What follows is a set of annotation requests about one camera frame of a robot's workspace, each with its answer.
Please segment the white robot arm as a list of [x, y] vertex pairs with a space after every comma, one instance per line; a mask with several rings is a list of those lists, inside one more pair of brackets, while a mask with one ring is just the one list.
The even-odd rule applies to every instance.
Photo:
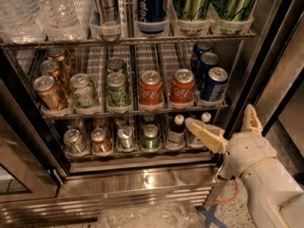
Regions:
[[262, 125], [252, 105], [246, 106], [241, 130], [230, 139], [223, 137], [223, 129], [193, 118], [187, 118], [185, 125], [209, 150], [223, 156], [218, 172], [222, 178], [241, 179], [257, 228], [304, 227], [304, 191], [262, 136]]

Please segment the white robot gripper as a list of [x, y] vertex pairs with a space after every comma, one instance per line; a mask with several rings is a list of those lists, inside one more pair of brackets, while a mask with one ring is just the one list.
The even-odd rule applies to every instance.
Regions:
[[193, 118], [187, 118], [185, 125], [213, 153], [223, 154], [228, 144], [224, 163], [246, 187], [248, 210], [257, 228], [303, 228], [304, 191], [268, 140], [258, 135], [263, 127], [251, 104], [244, 110], [242, 132], [229, 142], [215, 125]]

